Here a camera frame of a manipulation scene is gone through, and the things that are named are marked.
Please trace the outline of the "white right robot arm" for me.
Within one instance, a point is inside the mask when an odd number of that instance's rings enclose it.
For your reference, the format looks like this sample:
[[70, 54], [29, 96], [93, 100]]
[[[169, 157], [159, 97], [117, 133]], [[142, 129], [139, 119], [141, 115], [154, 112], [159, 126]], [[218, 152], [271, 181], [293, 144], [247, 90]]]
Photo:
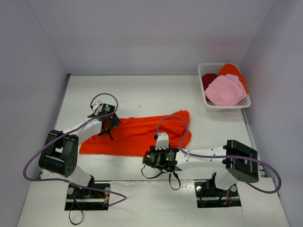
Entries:
[[160, 149], [151, 146], [143, 156], [142, 164], [162, 173], [174, 174], [194, 168], [213, 168], [209, 179], [210, 191], [220, 195], [237, 182], [257, 183], [258, 153], [236, 140], [227, 140], [217, 148], [200, 150]]

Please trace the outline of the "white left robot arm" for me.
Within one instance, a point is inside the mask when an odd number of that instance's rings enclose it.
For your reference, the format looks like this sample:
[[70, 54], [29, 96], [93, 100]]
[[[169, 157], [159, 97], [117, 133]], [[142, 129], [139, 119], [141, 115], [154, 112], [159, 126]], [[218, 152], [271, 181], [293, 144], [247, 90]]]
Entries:
[[115, 108], [113, 105], [98, 101], [92, 106], [93, 113], [87, 117], [86, 121], [71, 128], [72, 133], [50, 131], [45, 144], [47, 145], [53, 140], [56, 142], [41, 152], [39, 167], [79, 185], [77, 192], [83, 198], [93, 196], [95, 179], [77, 165], [78, 147], [95, 135], [108, 134], [109, 138], [113, 140], [110, 131], [121, 124], [114, 112]]

